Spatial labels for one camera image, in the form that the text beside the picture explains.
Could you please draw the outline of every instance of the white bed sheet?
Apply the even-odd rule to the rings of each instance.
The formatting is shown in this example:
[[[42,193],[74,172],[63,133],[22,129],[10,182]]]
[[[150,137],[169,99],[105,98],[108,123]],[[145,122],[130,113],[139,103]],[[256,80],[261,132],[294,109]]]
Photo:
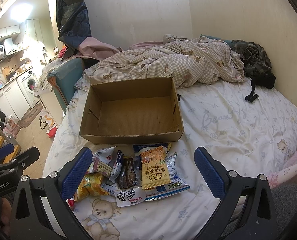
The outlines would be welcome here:
[[[191,189],[177,195],[115,210],[110,223],[119,231],[119,240],[193,239],[210,218],[218,199],[213,198],[194,164],[194,150],[204,146],[228,170],[241,176],[269,175],[283,168],[288,156],[297,150],[297,108],[275,89],[256,88],[254,103],[244,100],[251,91],[250,79],[244,83],[217,81],[213,85],[194,84],[178,89],[184,133],[171,151],[178,177]],[[78,135],[87,93],[76,91],[47,157],[43,176],[59,171],[82,147],[94,145]],[[279,142],[286,148],[280,150]],[[115,201],[112,196],[102,199]],[[76,203],[74,214],[82,221],[92,213],[89,197]],[[47,201],[50,221],[61,232]]]

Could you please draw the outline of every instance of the empty brown box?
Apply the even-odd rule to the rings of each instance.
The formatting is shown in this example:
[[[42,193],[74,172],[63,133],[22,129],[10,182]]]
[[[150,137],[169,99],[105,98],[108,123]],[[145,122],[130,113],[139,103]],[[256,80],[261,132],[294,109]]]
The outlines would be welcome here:
[[[92,84],[80,136],[95,144],[178,141],[184,131],[172,77]]]

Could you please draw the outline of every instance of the black plastic bag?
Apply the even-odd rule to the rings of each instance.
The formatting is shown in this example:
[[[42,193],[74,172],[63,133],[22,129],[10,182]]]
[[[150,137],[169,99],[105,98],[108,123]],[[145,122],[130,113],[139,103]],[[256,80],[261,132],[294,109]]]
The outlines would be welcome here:
[[[56,22],[58,40],[67,47],[65,58],[73,55],[85,38],[91,36],[84,0],[56,0]]]

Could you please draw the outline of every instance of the checkered blanket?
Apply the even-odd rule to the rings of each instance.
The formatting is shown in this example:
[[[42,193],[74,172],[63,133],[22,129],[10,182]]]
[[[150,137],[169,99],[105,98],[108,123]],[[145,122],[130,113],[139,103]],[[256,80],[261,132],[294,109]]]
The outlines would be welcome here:
[[[243,82],[240,55],[224,42],[201,37],[193,41],[176,40],[150,49],[119,52],[84,70],[75,84],[88,91],[90,80],[112,82],[126,79],[172,76],[176,88],[196,81],[209,85],[219,78]]]

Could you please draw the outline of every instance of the bolt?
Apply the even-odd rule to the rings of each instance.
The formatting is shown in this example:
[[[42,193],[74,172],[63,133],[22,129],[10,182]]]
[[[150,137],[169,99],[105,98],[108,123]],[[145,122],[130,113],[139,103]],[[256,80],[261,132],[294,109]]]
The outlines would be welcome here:
[[[260,177],[261,180],[266,180],[266,176],[264,174],[260,174],[259,177]]]
[[[21,177],[21,181],[27,181],[28,176],[24,175]]]
[[[52,172],[49,174],[49,176],[50,176],[51,178],[55,178],[55,177],[57,176],[57,172],[56,172],[56,171],[52,171]]]
[[[229,175],[230,175],[231,177],[236,177],[238,174],[237,174],[236,171],[229,171]]]

